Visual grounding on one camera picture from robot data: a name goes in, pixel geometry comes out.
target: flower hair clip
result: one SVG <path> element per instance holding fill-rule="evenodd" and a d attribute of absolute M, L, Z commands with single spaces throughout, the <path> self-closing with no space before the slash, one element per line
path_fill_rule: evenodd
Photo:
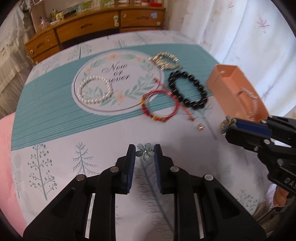
<path fill-rule="evenodd" d="M 154 156 L 154 151 L 153 149 L 151 149 L 150 143 L 146 143 L 144 146 L 140 143 L 137 145 L 137 148 L 139 148 L 140 150 L 136 151 L 136 156 L 143 156 L 144 161 L 149 161 L 150 157 Z"/>
<path fill-rule="evenodd" d="M 220 127 L 221 127 L 221 134 L 224 135 L 226 134 L 227 130 L 230 127 L 237 127 L 236 125 L 237 120 L 235 118 L 231 118 L 230 116 L 226 116 L 225 120 L 221 122 Z"/>

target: dresser drawer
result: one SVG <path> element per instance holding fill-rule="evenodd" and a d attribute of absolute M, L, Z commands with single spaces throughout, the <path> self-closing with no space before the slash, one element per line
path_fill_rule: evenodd
<path fill-rule="evenodd" d="M 59 51 L 61 51 L 60 46 L 55 46 L 49 50 L 44 51 L 43 53 L 39 54 L 37 57 L 33 58 L 33 62 L 34 64 L 38 64 L 41 61 L 49 58 L 50 56 L 54 55 L 55 53 L 58 53 Z"/>
<path fill-rule="evenodd" d="M 164 11 L 161 10 L 121 10 L 121 27 L 161 27 Z"/>
<path fill-rule="evenodd" d="M 119 12 L 104 12 L 71 21 L 57 27 L 60 42 L 110 28 L 119 28 Z"/>
<path fill-rule="evenodd" d="M 31 58 L 36 57 L 42 52 L 57 46 L 57 38 L 53 30 L 46 32 L 45 34 L 34 39 L 32 42 L 26 44 L 26 50 Z"/>

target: teal stripe pattern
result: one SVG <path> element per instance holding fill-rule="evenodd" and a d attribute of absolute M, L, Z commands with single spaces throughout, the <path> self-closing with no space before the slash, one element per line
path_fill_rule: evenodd
<path fill-rule="evenodd" d="M 151 56 L 159 51 L 170 52 L 178 56 L 180 64 L 184 66 L 182 70 L 193 74 L 204 86 L 217 64 L 217 61 L 198 45 L 158 44 L 123 49 L 136 50 Z M 86 112 L 75 103 L 71 93 L 75 74 L 87 61 L 99 54 L 53 69 L 24 87 L 16 110 L 11 150 L 142 115 L 140 109 L 115 116 L 95 115 Z M 165 84 L 170 72 L 170 70 L 165 71 Z M 178 81 L 177 87 L 190 100 L 197 100 L 200 97 L 199 92 L 188 81 Z M 212 95 L 207 87 L 205 90 L 209 96 Z M 174 102 L 168 96 L 158 95 L 151 101 L 149 107 L 152 111 L 156 111 L 172 105 Z"/>

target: white curtain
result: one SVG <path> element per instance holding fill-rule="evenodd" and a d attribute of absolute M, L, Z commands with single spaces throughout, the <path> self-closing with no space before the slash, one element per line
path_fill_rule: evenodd
<path fill-rule="evenodd" d="M 272 115 L 296 105 L 296 38 L 271 0 L 165 0 L 165 26 L 238 65 Z"/>

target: red cord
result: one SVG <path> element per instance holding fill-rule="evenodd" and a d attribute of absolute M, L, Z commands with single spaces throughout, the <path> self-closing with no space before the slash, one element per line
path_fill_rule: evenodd
<path fill-rule="evenodd" d="M 157 78 L 154 78 L 154 81 L 156 83 L 158 83 L 159 86 L 161 86 L 164 90 L 153 90 L 148 92 L 147 94 L 142 96 L 142 100 L 141 100 L 141 105 L 142 105 L 142 111 L 144 113 L 144 115 L 151 117 L 153 120 L 155 121 L 162 121 L 162 122 L 166 122 L 167 120 L 169 120 L 170 118 L 172 118 L 178 111 L 179 106 L 181 106 L 181 108 L 185 111 L 185 113 L 188 115 L 189 120 L 194 121 L 193 116 L 190 114 L 190 112 L 187 110 L 187 108 L 181 104 L 178 100 L 178 98 L 176 98 L 173 93 L 171 91 L 169 91 L 165 85 L 163 85 Z M 146 106 L 146 99 L 151 97 L 154 94 L 158 94 L 158 93 L 162 93 L 162 94 L 166 94 L 169 97 L 171 97 L 174 101 L 175 101 L 175 109 L 174 111 L 169 114 L 166 117 L 158 117 L 156 115 L 152 115 L 151 112 L 148 110 L 147 106 Z"/>

